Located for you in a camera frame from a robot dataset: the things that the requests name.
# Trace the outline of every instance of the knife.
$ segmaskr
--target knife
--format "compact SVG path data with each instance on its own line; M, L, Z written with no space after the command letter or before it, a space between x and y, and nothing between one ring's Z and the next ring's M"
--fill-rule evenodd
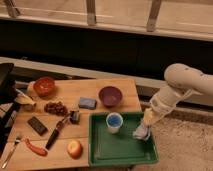
M48 139L48 142L46 144L46 149L50 149L50 147L54 144L55 140L57 139L59 132L63 129L65 123L68 121L68 119L70 118L70 114L66 115L61 121L59 121L56 124L55 129L53 130L50 138Z

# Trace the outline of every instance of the chocolate bar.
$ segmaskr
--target chocolate bar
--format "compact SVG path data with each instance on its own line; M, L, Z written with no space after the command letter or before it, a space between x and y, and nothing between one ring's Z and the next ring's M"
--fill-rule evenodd
M43 135L47 131L47 127L41 123L35 116L30 118L28 124L39 134Z

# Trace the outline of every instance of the wooden table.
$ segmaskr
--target wooden table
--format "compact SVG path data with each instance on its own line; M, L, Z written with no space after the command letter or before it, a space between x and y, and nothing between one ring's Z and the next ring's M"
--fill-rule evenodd
M81 119L79 125L66 125L61 131L59 138L48 151L46 157L41 157L31 152L24 142L18 144L12 158L10 159L7 170L41 170L41 169L56 169L56 168L73 168L73 167L88 167L88 138L89 138L89 115L95 112L104 111L125 111L137 112L141 111L140 102L138 99L135 82L129 78L118 79L89 79L89 80L62 80L56 81L56 92L50 97L40 98L32 88L33 82L30 83L27 94L30 95L37 103L36 109L33 112L24 111L22 108L18 112L15 123L12 127L8 142L5 146L1 157L0 166L2 166L9 150L13 146L13 142L18 132L24 138L29 138L31 143L45 147L47 140L55 128L56 123L62 119L61 116L55 116L44 112L44 105L50 101L61 101L69 110L78 108L80 97L94 98L97 100L97 108L95 110L80 109ZM104 86L116 86L123 93L123 100L120 105L114 108L104 107L98 98L98 92ZM48 132L43 136L39 136L27 123L27 120L32 116L38 117L44 123ZM67 151L67 144L70 139L78 139L83 145L82 156L74 160Z

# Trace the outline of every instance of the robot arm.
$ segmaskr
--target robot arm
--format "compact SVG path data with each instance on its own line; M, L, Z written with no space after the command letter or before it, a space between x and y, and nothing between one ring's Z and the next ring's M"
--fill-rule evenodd
M170 65L164 73L166 85L150 100L150 108L144 112L141 125L133 133L137 139L147 140L150 126L170 114L176 104L195 92L213 96L213 76L184 64Z

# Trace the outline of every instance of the purple bowl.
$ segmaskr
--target purple bowl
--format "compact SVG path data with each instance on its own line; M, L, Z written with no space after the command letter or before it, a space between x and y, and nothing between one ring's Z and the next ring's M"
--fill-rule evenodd
M122 100L121 91L113 86L107 86L100 90L99 99L106 107L113 107L120 103Z

